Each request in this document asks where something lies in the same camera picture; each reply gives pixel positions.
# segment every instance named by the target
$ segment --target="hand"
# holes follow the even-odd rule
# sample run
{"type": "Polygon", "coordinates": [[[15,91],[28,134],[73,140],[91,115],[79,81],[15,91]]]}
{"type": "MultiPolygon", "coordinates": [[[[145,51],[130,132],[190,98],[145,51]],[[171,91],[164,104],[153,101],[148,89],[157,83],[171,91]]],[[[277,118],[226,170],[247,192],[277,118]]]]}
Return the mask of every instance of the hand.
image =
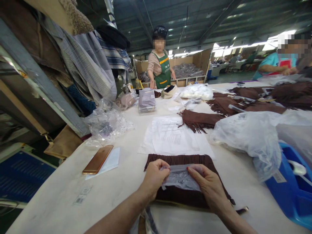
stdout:
{"type": "Polygon", "coordinates": [[[174,80],[176,79],[176,73],[175,72],[171,73],[171,78],[174,79],[174,80]]]}
{"type": "Polygon", "coordinates": [[[216,173],[202,164],[189,166],[188,172],[199,184],[207,204],[214,213],[222,212],[225,208],[228,209],[231,206],[216,173]]]}
{"type": "Polygon", "coordinates": [[[164,179],[170,174],[170,165],[161,159],[150,162],[146,169],[144,180],[138,190],[143,191],[150,197],[150,201],[156,197],[157,190],[162,185],[164,179]],[[160,168],[166,166],[168,168],[160,171],[160,168]]]}
{"type": "Polygon", "coordinates": [[[155,80],[151,80],[150,81],[150,86],[149,87],[150,87],[150,89],[157,89],[155,80]]]}

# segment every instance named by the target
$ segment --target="green apron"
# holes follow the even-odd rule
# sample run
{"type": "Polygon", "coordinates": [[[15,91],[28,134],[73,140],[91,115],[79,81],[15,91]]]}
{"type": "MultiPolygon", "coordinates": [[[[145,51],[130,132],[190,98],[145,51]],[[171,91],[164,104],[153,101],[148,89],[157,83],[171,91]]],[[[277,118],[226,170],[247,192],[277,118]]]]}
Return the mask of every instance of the green apron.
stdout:
{"type": "Polygon", "coordinates": [[[171,85],[171,74],[170,74],[170,65],[169,65],[169,58],[165,55],[161,58],[158,58],[160,66],[162,67],[162,72],[155,76],[156,86],[157,89],[165,88],[168,85],[171,85]]]}

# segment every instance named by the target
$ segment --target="steel roof beam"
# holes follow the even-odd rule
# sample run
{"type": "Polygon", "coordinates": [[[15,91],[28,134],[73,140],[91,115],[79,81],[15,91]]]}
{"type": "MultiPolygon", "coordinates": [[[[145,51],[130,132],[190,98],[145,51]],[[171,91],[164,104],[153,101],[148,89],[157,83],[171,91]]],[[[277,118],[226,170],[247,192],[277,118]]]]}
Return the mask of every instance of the steel roof beam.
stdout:
{"type": "Polygon", "coordinates": [[[234,11],[241,0],[233,0],[230,5],[225,9],[221,15],[213,22],[213,24],[208,28],[208,30],[199,39],[199,45],[202,45],[204,41],[214,32],[214,30],[234,11]]]}

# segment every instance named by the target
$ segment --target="blue shirt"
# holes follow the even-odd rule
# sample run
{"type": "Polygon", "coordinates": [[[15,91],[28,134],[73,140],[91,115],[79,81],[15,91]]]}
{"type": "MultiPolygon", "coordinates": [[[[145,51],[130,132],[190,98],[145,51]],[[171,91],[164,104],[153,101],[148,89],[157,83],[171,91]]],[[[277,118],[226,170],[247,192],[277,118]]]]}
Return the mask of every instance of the blue shirt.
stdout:
{"type": "MultiPolygon", "coordinates": [[[[296,58],[291,58],[292,60],[292,67],[295,67],[296,66],[296,58]]],[[[263,65],[272,65],[272,66],[278,66],[279,65],[279,57],[278,57],[278,54],[277,53],[273,53],[273,54],[270,54],[269,56],[267,56],[259,65],[258,67],[258,70],[261,66],[263,65]]],[[[254,74],[253,76],[253,80],[257,80],[258,78],[262,77],[263,75],[267,75],[267,74],[270,74],[270,72],[262,72],[262,74],[260,74],[258,72],[258,70],[256,71],[256,73],[254,74]]]]}

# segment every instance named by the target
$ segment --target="gold phone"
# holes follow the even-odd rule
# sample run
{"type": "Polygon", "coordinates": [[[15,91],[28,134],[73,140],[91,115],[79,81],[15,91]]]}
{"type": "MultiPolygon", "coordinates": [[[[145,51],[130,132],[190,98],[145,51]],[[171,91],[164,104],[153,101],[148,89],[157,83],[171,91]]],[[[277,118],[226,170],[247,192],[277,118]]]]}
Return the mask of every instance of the gold phone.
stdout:
{"type": "Polygon", "coordinates": [[[107,159],[108,155],[110,154],[111,150],[114,146],[108,145],[105,147],[100,148],[94,157],[91,159],[89,164],[85,167],[82,171],[82,174],[97,174],[101,169],[102,165],[104,164],[105,160],[107,159]]]}

